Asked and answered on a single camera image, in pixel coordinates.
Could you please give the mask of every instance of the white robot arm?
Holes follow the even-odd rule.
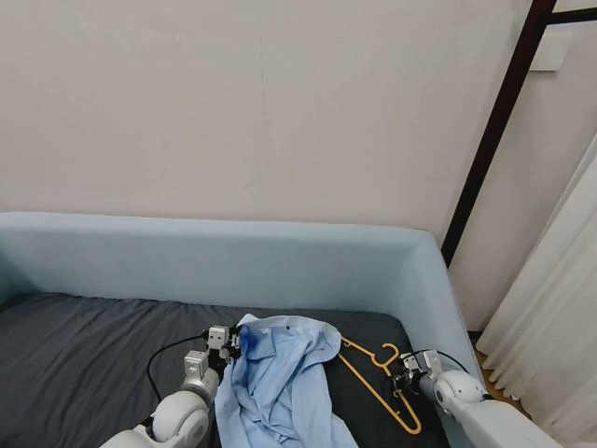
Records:
[[[240,355],[239,329],[211,327],[207,350],[185,356],[181,390],[163,399],[156,411],[135,429],[119,432],[100,448],[195,448],[209,426],[224,368]]]
[[[489,395],[465,371],[444,371],[435,350],[406,354],[395,387],[420,390],[463,427],[478,448],[562,448],[514,407]]]

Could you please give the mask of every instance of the mattress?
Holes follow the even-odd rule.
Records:
[[[410,350],[400,322],[382,314],[20,296],[0,310],[0,446],[99,446],[137,425],[158,404],[145,377],[146,362],[155,351],[212,325],[232,325],[247,313],[305,315],[330,323],[372,351],[380,353],[382,343]],[[183,356],[198,346],[184,343],[156,358],[152,371],[163,396],[178,389]],[[342,353],[388,402],[402,409],[380,369],[354,349],[342,348]],[[423,425],[420,435],[411,436],[337,357],[325,369],[333,411],[361,448],[449,446],[434,406],[425,399],[408,395]],[[406,410],[401,414],[408,421]],[[220,446],[215,425],[200,446]]]

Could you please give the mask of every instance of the white curtain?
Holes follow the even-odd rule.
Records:
[[[597,447],[597,136],[477,348],[539,426]]]

